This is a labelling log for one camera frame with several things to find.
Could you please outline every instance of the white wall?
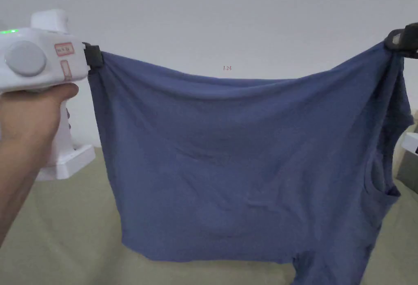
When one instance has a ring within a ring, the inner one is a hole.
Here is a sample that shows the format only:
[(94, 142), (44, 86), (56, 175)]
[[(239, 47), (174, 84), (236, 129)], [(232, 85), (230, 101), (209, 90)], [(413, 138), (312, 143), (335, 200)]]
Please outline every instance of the white wall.
[[(5, 28), (63, 8), (71, 32), (108, 51), (187, 73), (290, 78), (326, 70), (418, 22), (418, 0), (0, 0)], [(223, 71), (231, 65), (231, 71)], [(418, 109), (418, 60), (407, 60)], [(87, 81), (69, 103), (72, 133), (99, 144)]]

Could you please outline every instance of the blue t-shirt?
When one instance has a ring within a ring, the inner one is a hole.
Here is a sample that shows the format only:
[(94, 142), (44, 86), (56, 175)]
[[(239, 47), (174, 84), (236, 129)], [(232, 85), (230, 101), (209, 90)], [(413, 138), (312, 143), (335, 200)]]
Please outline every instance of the blue t-shirt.
[(103, 58), (89, 82), (128, 248), (293, 262), (295, 285), (360, 283), (400, 195), (403, 58), (380, 43), (330, 71), (269, 80)]

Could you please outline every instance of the red label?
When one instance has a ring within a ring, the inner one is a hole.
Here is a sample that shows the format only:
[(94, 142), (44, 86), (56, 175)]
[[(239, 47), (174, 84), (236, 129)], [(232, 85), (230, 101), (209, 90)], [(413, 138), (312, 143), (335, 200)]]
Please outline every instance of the red label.
[(69, 56), (70, 54), (74, 54), (74, 47), (71, 42), (58, 43), (55, 45), (55, 51), (58, 56)]
[(64, 73), (64, 80), (71, 80), (73, 76), (71, 75), (70, 65), (67, 60), (61, 61), (61, 68)]

